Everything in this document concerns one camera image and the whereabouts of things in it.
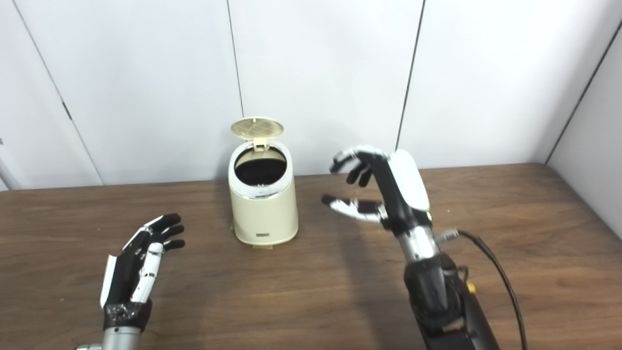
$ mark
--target open lid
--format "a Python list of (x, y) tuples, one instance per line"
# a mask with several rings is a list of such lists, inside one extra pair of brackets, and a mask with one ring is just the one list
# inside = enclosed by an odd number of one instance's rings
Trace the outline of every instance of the open lid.
[(256, 116), (236, 121), (231, 125), (231, 132), (243, 140), (252, 141), (253, 148), (258, 151), (260, 146), (266, 149), (268, 139), (282, 134), (283, 126), (274, 119)]

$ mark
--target white wall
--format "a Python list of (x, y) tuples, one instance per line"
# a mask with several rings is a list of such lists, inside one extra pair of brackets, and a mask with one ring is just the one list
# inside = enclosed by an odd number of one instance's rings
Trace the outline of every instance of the white wall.
[(226, 0), (17, 4), (105, 184), (225, 175), (242, 117)]
[(549, 165), (622, 237), (622, 34), (618, 34)]
[(617, 0), (428, 1), (399, 147), (423, 168), (543, 163), (621, 19)]
[(0, 2), (0, 48), (0, 177), (11, 189), (101, 185), (10, 1)]
[(282, 122), (296, 174), (395, 148), (422, 1), (230, 1), (245, 116)]

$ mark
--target cream trash can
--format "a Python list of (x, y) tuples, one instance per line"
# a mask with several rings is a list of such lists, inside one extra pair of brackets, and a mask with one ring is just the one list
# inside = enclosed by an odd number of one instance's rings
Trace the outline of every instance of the cream trash can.
[(298, 232), (298, 208), (292, 156), (273, 138), (283, 126), (270, 118), (245, 118), (231, 132), (246, 140), (229, 161), (233, 228), (243, 243), (285, 243)]

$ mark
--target robotic hand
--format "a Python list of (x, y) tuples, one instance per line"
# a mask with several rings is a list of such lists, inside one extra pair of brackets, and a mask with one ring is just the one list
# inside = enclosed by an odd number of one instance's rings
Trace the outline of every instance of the robotic hand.
[(499, 350), (479, 302), (459, 277), (461, 268), (439, 250), (438, 244), (460, 232), (433, 234), (428, 196), (410, 154), (398, 150), (387, 155), (370, 146), (358, 146), (340, 152), (333, 160), (331, 173), (358, 162), (346, 179), (348, 184), (359, 179), (359, 185), (365, 187), (372, 175), (376, 177), (384, 203), (329, 195), (324, 195), (322, 202), (355, 219), (379, 222), (393, 232), (406, 256), (404, 282), (427, 349)]
[(168, 240), (183, 232), (177, 214), (162, 215), (144, 224), (118, 256), (108, 256), (100, 305), (104, 310), (104, 339), (101, 344), (77, 350), (137, 350), (141, 333), (151, 315), (149, 294), (156, 282), (160, 260), (171, 249), (182, 248), (183, 240)]

